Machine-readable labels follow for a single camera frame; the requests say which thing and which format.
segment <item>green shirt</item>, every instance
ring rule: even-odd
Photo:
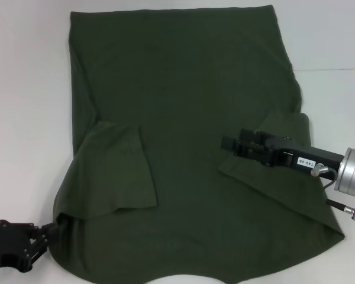
[[[74,159],[54,205],[68,271],[100,284],[238,283],[344,238],[319,179],[220,149],[310,145],[272,6],[71,14]]]

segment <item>white background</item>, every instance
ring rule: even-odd
[[[302,88],[302,111],[311,120],[314,146],[340,154],[355,148],[355,0],[0,0],[0,219],[51,222],[54,197],[72,159],[70,11],[268,4],[275,7]],[[333,187],[327,192],[337,201],[355,204],[355,198]],[[247,283],[354,282],[355,222],[340,211],[335,214],[345,241],[305,263]],[[63,270],[47,253],[30,273],[0,269],[0,283],[87,282]],[[220,282],[172,276],[153,283]]]

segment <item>cloth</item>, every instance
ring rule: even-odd
[[[74,159],[50,250],[99,284],[238,283],[344,238],[319,179],[234,157],[241,128],[310,145],[272,6],[71,13]]]

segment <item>fabric fold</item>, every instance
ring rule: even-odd
[[[73,158],[56,196],[55,216],[95,218],[157,205],[139,126],[98,122]]]

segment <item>black cable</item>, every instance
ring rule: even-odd
[[[336,181],[337,181],[337,178],[338,178],[338,173],[337,171],[335,171],[334,169],[328,167],[328,170],[329,172],[332,172],[334,174],[334,179],[329,182],[327,185],[324,186],[324,190],[327,189],[329,186],[333,185]]]
[[[330,206],[332,206],[332,207],[334,207],[334,208],[339,209],[340,211],[344,211],[344,209],[345,209],[345,207],[346,207],[344,204],[339,203],[339,202],[336,202],[336,201],[331,200],[331,199],[326,199],[325,203],[326,203],[327,205],[330,205]]]

